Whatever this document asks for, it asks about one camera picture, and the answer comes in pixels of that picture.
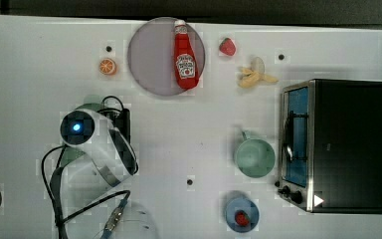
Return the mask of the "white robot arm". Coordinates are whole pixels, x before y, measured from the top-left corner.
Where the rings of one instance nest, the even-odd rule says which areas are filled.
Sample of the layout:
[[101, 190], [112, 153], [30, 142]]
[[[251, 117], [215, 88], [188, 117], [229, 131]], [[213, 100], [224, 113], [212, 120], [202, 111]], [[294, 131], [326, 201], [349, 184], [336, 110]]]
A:
[[49, 184], [59, 239], [68, 239], [66, 224], [115, 197], [109, 191], [138, 171], [128, 137], [99, 112], [76, 109], [61, 121], [64, 149], [75, 158], [57, 166]]

